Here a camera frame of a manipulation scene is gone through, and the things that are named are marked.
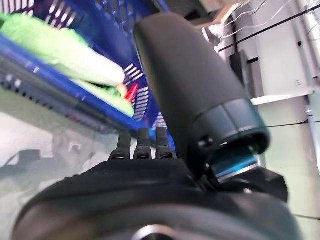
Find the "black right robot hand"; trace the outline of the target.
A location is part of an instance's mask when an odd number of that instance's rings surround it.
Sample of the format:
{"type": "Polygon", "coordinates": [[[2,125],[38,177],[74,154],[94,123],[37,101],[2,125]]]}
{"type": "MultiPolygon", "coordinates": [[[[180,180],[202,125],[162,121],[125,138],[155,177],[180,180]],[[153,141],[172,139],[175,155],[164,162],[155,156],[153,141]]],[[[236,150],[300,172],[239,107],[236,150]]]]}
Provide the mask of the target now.
{"type": "Polygon", "coordinates": [[[109,159],[31,199],[13,240],[301,240],[271,136],[232,68],[171,12],[138,22],[139,61],[166,127],[120,135],[109,159]]]}

